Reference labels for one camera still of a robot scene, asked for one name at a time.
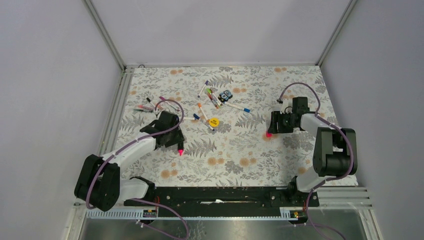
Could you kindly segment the orange tip white pen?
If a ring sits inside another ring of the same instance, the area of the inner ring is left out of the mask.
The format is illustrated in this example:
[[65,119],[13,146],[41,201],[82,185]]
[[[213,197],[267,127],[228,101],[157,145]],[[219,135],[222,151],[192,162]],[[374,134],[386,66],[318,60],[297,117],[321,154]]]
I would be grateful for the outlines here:
[[200,111],[201,111],[202,115],[204,116],[205,120],[208,122],[208,121],[209,121],[209,118],[208,118],[208,116],[206,115],[206,112],[204,111],[204,109],[203,109],[202,105],[198,102],[198,103],[197,103],[197,106],[198,106],[198,108],[200,109]]

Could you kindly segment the blue cap thin pen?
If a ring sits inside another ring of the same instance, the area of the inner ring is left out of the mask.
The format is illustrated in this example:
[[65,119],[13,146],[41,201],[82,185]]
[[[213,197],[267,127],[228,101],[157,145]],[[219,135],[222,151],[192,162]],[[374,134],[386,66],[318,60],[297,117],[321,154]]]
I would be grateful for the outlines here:
[[197,114],[193,114],[193,117],[196,119],[196,120],[198,120],[198,121],[200,121],[202,124],[204,124],[204,125],[206,125],[211,131],[215,131],[215,129],[212,127],[212,126],[210,126],[210,124],[209,123],[207,123],[205,120],[203,120],[200,116],[198,116]]

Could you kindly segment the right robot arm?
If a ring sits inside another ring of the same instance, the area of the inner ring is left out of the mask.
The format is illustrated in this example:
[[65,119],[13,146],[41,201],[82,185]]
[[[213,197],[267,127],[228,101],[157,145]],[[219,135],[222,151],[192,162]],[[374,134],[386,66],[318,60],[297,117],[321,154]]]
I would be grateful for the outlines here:
[[295,129],[315,138],[312,168],[295,176],[283,190],[281,199],[293,206],[306,202],[327,181],[354,175],[358,168],[357,136],[351,128],[340,128],[312,112],[307,97],[296,97],[291,111],[272,111],[267,136],[291,134]]

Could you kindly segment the blue whiteboard marker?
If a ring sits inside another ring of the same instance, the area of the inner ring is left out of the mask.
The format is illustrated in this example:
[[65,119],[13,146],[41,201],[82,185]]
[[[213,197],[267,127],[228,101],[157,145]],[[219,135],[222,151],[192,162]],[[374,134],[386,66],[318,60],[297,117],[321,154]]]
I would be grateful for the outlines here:
[[225,101],[223,104],[225,106],[228,106],[228,107],[231,107],[231,108],[234,108],[234,109],[237,109],[237,110],[241,110],[241,111],[244,111],[246,113],[249,113],[250,112],[250,110],[248,108],[245,108],[245,107],[242,107],[242,106],[238,106],[238,105],[233,104],[233,103],[229,103],[228,101]]

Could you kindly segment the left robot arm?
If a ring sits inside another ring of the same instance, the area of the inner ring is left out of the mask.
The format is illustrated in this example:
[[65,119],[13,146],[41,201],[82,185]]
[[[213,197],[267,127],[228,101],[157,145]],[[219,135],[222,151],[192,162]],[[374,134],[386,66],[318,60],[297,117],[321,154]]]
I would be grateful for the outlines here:
[[155,200],[154,183],[142,178],[122,179],[123,172],[141,157],[161,148],[184,145],[180,118],[163,111],[141,128],[135,139],[102,156],[89,155],[83,163],[74,188],[74,196],[89,209],[109,211],[117,203],[137,199],[148,206]]

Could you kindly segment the black pink highlighter marker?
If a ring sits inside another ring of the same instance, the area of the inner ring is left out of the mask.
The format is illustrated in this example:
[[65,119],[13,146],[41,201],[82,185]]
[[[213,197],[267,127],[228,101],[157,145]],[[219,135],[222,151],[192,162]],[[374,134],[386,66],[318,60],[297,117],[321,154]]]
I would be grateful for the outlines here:
[[177,144],[177,151],[178,151],[180,156],[183,155],[183,153],[184,153],[184,142],[183,141],[181,141]]

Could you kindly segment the purple cap white pen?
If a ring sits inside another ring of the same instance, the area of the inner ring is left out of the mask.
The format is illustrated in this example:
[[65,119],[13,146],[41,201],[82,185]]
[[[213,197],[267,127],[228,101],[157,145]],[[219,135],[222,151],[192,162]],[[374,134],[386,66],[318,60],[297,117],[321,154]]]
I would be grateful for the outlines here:
[[204,91],[204,89],[206,88],[206,86],[208,86],[209,85],[209,81],[208,80],[206,80],[205,81],[205,83],[202,85],[202,87],[201,87],[201,89],[200,89],[200,91],[199,91],[199,93],[198,93],[198,95],[197,95],[197,97],[198,98],[200,98],[201,97],[201,94],[202,94],[202,92]]

